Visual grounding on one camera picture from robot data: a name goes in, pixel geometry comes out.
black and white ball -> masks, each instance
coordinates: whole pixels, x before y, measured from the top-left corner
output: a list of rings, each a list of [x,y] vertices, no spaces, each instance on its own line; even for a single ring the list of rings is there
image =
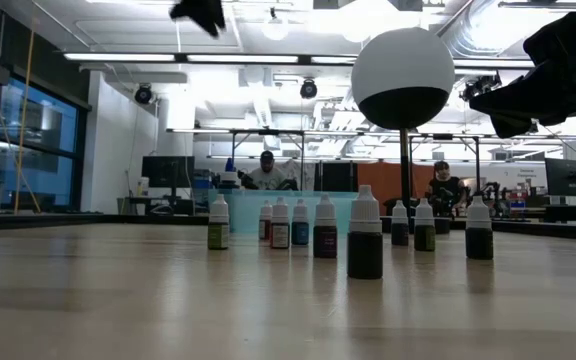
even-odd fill
[[[368,121],[411,129],[432,120],[455,82],[450,51],[421,28],[387,31],[371,40],[352,69],[352,93]]]

man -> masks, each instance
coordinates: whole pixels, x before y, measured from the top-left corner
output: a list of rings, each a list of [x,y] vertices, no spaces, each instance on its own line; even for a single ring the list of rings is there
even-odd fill
[[[270,151],[262,152],[259,162],[261,167],[253,170],[248,176],[260,190],[276,190],[286,180],[286,175],[281,170],[275,169],[275,157]]]
[[[460,207],[467,201],[464,182],[456,176],[450,176],[450,165],[445,161],[435,163],[435,178],[428,183],[430,197],[441,197],[444,189],[453,199],[453,208]]]

dark liquid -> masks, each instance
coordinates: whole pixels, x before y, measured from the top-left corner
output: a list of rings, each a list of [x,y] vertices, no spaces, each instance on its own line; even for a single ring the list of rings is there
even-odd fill
[[[384,239],[380,233],[348,234],[348,276],[381,279],[384,272]]]
[[[415,226],[415,250],[435,251],[435,227],[432,225]]]
[[[313,229],[313,255],[317,258],[337,257],[337,227],[315,226]]]
[[[466,256],[469,259],[491,260],[493,258],[492,230],[466,229]]]
[[[310,226],[308,223],[293,222],[291,236],[293,245],[308,245]]]
[[[390,243],[398,246],[408,246],[408,224],[392,224],[390,228]]]

cap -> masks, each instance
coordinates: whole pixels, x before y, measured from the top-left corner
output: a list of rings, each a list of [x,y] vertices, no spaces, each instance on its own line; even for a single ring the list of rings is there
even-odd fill
[[[372,196],[370,185],[359,186],[359,195],[352,201],[350,231],[381,233],[379,202]]]
[[[217,194],[217,200],[210,205],[209,221],[212,223],[228,223],[230,221],[228,203],[223,194]]]
[[[272,152],[266,150],[261,153],[260,157],[261,162],[271,162],[273,160],[275,160],[275,156],[272,154]]]
[[[328,194],[321,195],[319,204],[315,206],[315,226],[337,226],[335,205]]]
[[[261,207],[261,214],[259,215],[260,220],[270,220],[272,219],[272,206],[270,201],[266,200],[264,206]]]
[[[397,200],[397,205],[392,209],[392,223],[408,224],[408,211],[401,200]]]
[[[284,202],[283,196],[277,198],[277,204],[272,206],[273,222],[288,222],[288,205]]]
[[[308,207],[303,199],[297,200],[297,205],[292,208],[292,222],[308,222]]]
[[[415,209],[415,226],[432,225],[435,226],[435,217],[432,214],[432,206],[428,204],[428,199],[422,198]]]
[[[466,221],[466,227],[492,229],[490,209],[488,209],[488,206],[484,204],[481,196],[473,197],[472,204],[468,206],[468,220]]]

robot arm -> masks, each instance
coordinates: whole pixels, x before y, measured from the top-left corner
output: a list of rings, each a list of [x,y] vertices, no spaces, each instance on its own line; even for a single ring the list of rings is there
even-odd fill
[[[472,109],[490,115],[501,138],[526,133],[532,119],[550,126],[576,116],[576,12],[541,28],[524,50],[534,69],[470,100]]]

